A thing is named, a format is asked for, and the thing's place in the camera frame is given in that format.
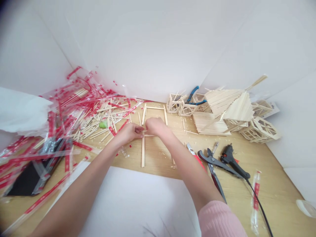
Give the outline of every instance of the white cloth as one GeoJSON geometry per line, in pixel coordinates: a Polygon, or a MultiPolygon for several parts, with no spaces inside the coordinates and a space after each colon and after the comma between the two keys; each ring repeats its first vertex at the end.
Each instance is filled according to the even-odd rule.
{"type": "Polygon", "coordinates": [[[0,129],[25,136],[45,136],[51,101],[0,87],[0,129]]]}

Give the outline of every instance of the green object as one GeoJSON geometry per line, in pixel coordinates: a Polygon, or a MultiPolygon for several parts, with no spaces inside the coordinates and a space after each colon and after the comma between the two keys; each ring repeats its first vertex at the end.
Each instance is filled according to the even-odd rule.
{"type": "Polygon", "coordinates": [[[99,123],[99,128],[108,128],[108,122],[105,120],[105,121],[101,121],[99,123]]]}

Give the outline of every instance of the glue gun cable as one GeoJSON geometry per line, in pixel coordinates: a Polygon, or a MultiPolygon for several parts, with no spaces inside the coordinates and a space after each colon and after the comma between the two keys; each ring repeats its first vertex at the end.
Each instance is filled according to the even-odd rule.
{"type": "Polygon", "coordinates": [[[266,224],[267,224],[267,227],[268,227],[268,230],[269,230],[270,236],[271,236],[271,237],[273,237],[273,234],[272,234],[272,231],[271,231],[271,228],[270,228],[270,225],[269,225],[268,219],[267,219],[267,217],[266,217],[266,214],[264,213],[264,210],[263,210],[263,207],[261,206],[261,203],[260,203],[260,201],[259,201],[259,198],[258,198],[258,196],[256,195],[255,191],[253,190],[253,188],[252,188],[252,186],[251,186],[251,184],[250,184],[249,180],[248,180],[248,179],[246,179],[246,181],[247,181],[247,183],[249,184],[249,186],[251,187],[251,189],[252,189],[252,191],[253,191],[253,193],[254,193],[254,195],[255,195],[255,197],[256,197],[256,199],[257,199],[258,203],[259,203],[259,206],[260,206],[260,208],[261,208],[261,211],[262,211],[262,214],[263,214],[264,220],[265,220],[265,222],[266,222],[266,224]]]}

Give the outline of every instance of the pink sleeve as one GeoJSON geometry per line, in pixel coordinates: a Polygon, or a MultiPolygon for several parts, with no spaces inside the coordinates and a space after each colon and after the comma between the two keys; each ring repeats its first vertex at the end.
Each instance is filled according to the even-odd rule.
{"type": "Polygon", "coordinates": [[[210,201],[198,213],[202,237],[241,237],[247,236],[237,216],[227,204],[210,201]]]}

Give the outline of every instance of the wooden desk surface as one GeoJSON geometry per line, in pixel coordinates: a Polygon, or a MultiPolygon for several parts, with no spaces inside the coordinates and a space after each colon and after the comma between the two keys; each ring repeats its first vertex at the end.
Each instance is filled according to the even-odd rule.
{"type": "MultiPolygon", "coordinates": [[[[148,106],[162,107],[162,103],[148,103],[148,106]]],[[[138,112],[142,116],[144,104],[135,110],[132,114],[132,121],[139,123],[138,112]]],[[[160,116],[164,119],[163,110],[148,109],[146,118],[160,116]]],[[[250,143],[240,134],[234,132],[232,136],[208,136],[195,135],[185,133],[183,131],[182,118],[177,114],[167,114],[169,127],[173,130],[179,140],[189,142],[195,152],[213,148],[216,141],[219,147],[215,153],[215,157],[219,158],[222,149],[232,143],[234,148],[234,157],[240,161],[240,166],[250,173],[252,177],[256,170],[262,171],[259,199],[263,205],[267,218],[269,220],[274,236],[314,236],[316,233],[316,219],[305,216],[296,206],[296,200],[302,199],[301,194],[295,188],[291,180],[287,177],[283,168],[278,163],[274,155],[266,145],[250,143]]],[[[197,132],[193,119],[185,117],[186,130],[197,132]]],[[[85,143],[91,144],[97,148],[102,148],[111,135],[102,143],[100,140],[104,135],[90,140],[84,140],[85,143]]],[[[145,167],[141,168],[141,140],[135,140],[131,143],[132,147],[126,146],[129,157],[125,158],[122,154],[117,156],[113,162],[113,166],[145,172],[150,174],[161,175],[170,178],[181,179],[177,169],[172,168],[173,163],[171,156],[164,144],[157,137],[145,138],[145,167]]],[[[96,155],[86,150],[82,150],[81,154],[75,155],[74,159],[79,162],[84,156],[89,154],[92,158],[96,155]]],[[[54,172],[42,194],[35,197],[14,197],[7,203],[0,203],[1,228],[5,230],[15,220],[17,220],[23,212],[28,209],[36,200],[38,200],[45,192],[50,190],[64,176],[64,161],[60,163],[54,172]]],[[[229,207],[236,214],[245,228],[248,236],[255,236],[251,231],[250,214],[251,214],[251,191],[245,181],[232,176],[228,172],[215,168],[217,176],[221,182],[223,191],[229,207]]],[[[41,221],[48,208],[53,203],[55,194],[48,200],[38,211],[36,211],[27,221],[25,221],[12,236],[26,236],[41,221]]],[[[259,233],[260,236],[269,236],[263,217],[259,217],[259,233]]]]}

